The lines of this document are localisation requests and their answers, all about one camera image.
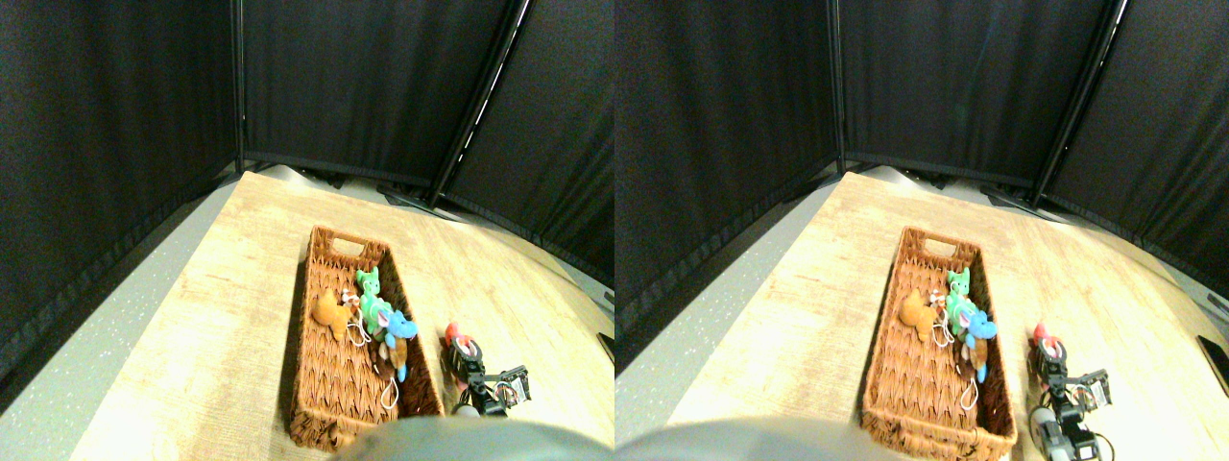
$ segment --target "blue plush toy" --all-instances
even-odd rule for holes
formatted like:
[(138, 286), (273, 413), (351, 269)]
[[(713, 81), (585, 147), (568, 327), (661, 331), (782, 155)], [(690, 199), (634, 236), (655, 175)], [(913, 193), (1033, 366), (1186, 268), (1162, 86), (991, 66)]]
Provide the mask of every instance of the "blue plush toy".
[(397, 382), (406, 382), (406, 359), (408, 357), (406, 341), (418, 336), (418, 325), (407, 320), (406, 315), (397, 310), (393, 310), (392, 313), (380, 311), (377, 316), (380, 326), (388, 332), (383, 341), (385, 345), (388, 347), (387, 358), (397, 369)]
[[(984, 311), (977, 311), (968, 318), (968, 327), (966, 328), (968, 334), (965, 334), (965, 345), (972, 352), (970, 358), (984, 357), (984, 353), (978, 354), (977, 341), (978, 339), (992, 339), (998, 334), (998, 326), (989, 321), (989, 317)], [(986, 382), (986, 363), (982, 360), (973, 360), (977, 366), (977, 382)]]

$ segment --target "table surface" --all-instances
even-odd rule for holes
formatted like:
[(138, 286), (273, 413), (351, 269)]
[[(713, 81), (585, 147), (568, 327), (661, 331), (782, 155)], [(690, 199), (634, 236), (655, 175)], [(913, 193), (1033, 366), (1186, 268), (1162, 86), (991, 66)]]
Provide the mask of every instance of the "table surface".
[(1110, 374), (1090, 413), (1125, 459), (1229, 459), (1229, 397), (1196, 334), (1224, 338), (1160, 263), (1097, 231), (848, 173), (773, 269), (669, 424), (793, 416), (858, 424), (862, 379), (901, 230), (982, 247), (1011, 407), (1011, 459), (1040, 460), (1026, 412), (1027, 338), (1045, 321), (1078, 376)]
[[(515, 236), (247, 173), (107, 392), (73, 459), (324, 459), (286, 434), (288, 331), (312, 226), (387, 242), (423, 334), (462, 325), (488, 370), (524, 364), (512, 419), (613, 443), (613, 325)], [(438, 341), (424, 352), (449, 393)]]

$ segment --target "black curtain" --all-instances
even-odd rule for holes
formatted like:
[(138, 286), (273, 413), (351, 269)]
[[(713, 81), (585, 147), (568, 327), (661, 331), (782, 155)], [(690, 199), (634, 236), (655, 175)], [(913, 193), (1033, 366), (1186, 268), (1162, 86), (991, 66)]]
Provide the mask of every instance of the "black curtain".
[(613, 4), (531, 5), (445, 197), (610, 286)]
[(1111, 2), (842, 1), (847, 157), (1032, 186)]
[(616, 364), (685, 306), (680, 280), (836, 155), (823, 2), (618, 11)]
[(245, 1), (257, 160), (429, 186), (508, 1)]
[(0, 6), (0, 376), (234, 160), (230, 23), (229, 1)]
[(1229, 294), (1229, 4), (1132, 0), (1047, 198)]

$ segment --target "stuffed animal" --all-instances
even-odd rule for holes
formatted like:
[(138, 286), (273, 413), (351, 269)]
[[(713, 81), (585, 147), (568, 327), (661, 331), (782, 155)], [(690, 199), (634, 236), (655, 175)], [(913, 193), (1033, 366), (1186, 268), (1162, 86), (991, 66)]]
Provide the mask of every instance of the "stuffed animal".
[(350, 307), (350, 313), (359, 311), (359, 296), (355, 296), (350, 290), (342, 290), (342, 304)]
[(948, 295), (948, 326), (951, 336), (961, 338), (976, 312), (977, 305), (968, 297)]
[(948, 296), (939, 293), (939, 289), (930, 290), (930, 307), (948, 309)]
[(359, 269), (354, 278), (363, 286), (363, 296), (359, 296), (359, 310), (363, 311), (363, 322), (367, 334), (375, 341), (382, 341), (383, 331), (379, 323), (380, 312), (391, 313), (392, 306), (376, 296), (380, 294), (380, 268), (371, 268), (371, 272)]
[(397, 382), (406, 382), (406, 359), (409, 352), (406, 339), (414, 339), (418, 336), (418, 325), (406, 320), (406, 315), (401, 311), (392, 313), (380, 311), (376, 316), (380, 326), (388, 332), (380, 344), (380, 357), (392, 361), (392, 368), (397, 369)]
[(952, 336), (959, 338), (965, 332), (965, 327), (968, 326), (968, 318), (973, 312), (977, 312), (977, 305), (968, 300), (968, 268), (959, 274), (948, 270), (948, 284), (950, 290), (945, 304), (949, 329), (951, 329)]
[(993, 339), (998, 334), (998, 326), (991, 322), (984, 311), (972, 315), (965, 334), (965, 354), (973, 363), (977, 370), (977, 382), (986, 382), (986, 358), (989, 350), (986, 347), (987, 339)]
[(901, 322), (913, 327), (918, 333), (918, 341), (923, 343), (930, 341), (930, 329), (938, 316), (933, 307), (928, 307), (922, 301), (922, 295), (918, 294), (917, 289), (909, 291), (909, 295), (901, 302)]
[(337, 304), (337, 295), (333, 290), (326, 290), (316, 301), (316, 309), (311, 311), (311, 317), (320, 325), (333, 331), (333, 338), (342, 341), (345, 338), (345, 323), (353, 313), (343, 305)]
[(957, 295), (962, 295), (962, 296), (967, 297), (968, 296), (968, 268), (966, 267), (965, 272), (961, 272), (959, 274), (955, 273), (955, 272), (948, 270), (948, 286), (950, 288), (950, 293), (955, 293)]
[(989, 359), (991, 349), (986, 345), (986, 339), (975, 339), (973, 347), (968, 344), (960, 347), (960, 377), (962, 380), (977, 379), (977, 382), (986, 382), (986, 360)]
[(968, 334), (965, 336), (965, 345), (972, 348), (976, 344), (976, 339), (993, 339), (998, 334), (998, 326), (991, 322), (986, 311), (973, 312), (973, 316), (968, 320)]

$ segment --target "gray floor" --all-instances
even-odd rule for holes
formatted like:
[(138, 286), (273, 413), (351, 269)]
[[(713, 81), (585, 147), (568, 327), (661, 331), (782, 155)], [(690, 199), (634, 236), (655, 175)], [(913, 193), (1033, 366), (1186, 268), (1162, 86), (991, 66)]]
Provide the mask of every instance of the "gray floor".
[[(911, 179), (891, 167), (876, 167), (863, 175), (938, 193), (941, 195), (992, 205), (980, 192), (982, 183), (960, 179), (938, 189), (929, 183)], [(648, 348), (619, 375), (614, 382), (614, 444), (622, 445), (637, 436), (665, 425), (682, 400), (687, 387), (708, 361), (717, 343), (734, 325), (739, 313), (751, 301), (760, 285), (789, 250), (803, 229), (820, 210), (823, 202), (832, 194), (837, 184), (823, 187), (800, 202), (783, 207), (785, 211), (780, 221), (773, 225), (760, 240), (752, 243), (734, 263), (718, 275)], [(1031, 214), (1015, 209), (1000, 208), (1021, 215)], [(1059, 218), (1069, 224), (1097, 229), (1095, 225), (1074, 215), (1062, 214)], [(1206, 307), (1208, 317), (1220, 327), (1229, 338), (1229, 317), (1211, 307), (1207, 301), (1209, 293), (1203, 285), (1166, 266), (1179, 285)], [(687, 349), (678, 354), (678, 344)]]
[[(285, 166), (264, 170), (261, 175), (388, 203), (376, 192), (377, 184), (367, 179), (348, 179), (338, 191)], [(4, 447), (0, 459), (64, 460), (71, 455), (154, 311), (234, 191), (235, 184), (229, 184), (184, 205), (117, 264), (114, 272), (120, 274), (113, 274), (114, 282), (102, 288), (113, 291), (0, 416), (0, 447)], [(425, 214), (412, 207), (396, 208)], [(508, 232), (481, 216), (451, 214), (469, 224)], [(559, 264), (612, 316), (613, 306), (603, 296), (606, 286), (562, 261)]]

